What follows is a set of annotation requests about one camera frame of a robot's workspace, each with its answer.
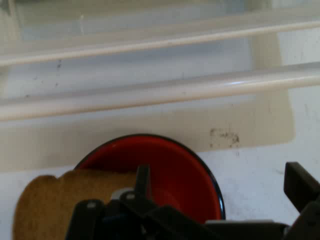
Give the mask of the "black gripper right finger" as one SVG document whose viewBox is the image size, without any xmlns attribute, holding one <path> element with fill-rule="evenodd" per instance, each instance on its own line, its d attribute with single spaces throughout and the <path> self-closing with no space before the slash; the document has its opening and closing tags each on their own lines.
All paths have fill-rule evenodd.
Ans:
<svg viewBox="0 0 320 240">
<path fill-rule="evenodd" d="M 299 212 L 284 234 L 285 240 L 320 238 L 320 183 L 298 162 L 287 162 L 283 190 Z"/>
</svg>

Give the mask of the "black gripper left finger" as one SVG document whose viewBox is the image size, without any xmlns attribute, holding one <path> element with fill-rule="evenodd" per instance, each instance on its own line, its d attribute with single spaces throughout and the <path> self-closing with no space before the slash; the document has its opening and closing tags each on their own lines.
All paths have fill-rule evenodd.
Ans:
<svg viewBox="0 0 320 240">
<path fill-rule="evenodd" d="M 151 199 L 149 165 L 140 165 L 134 189 L 104 204 L 98 199 L 75 205 L 67 240 L 219 240 L 203 224 Z"/>
</svg>

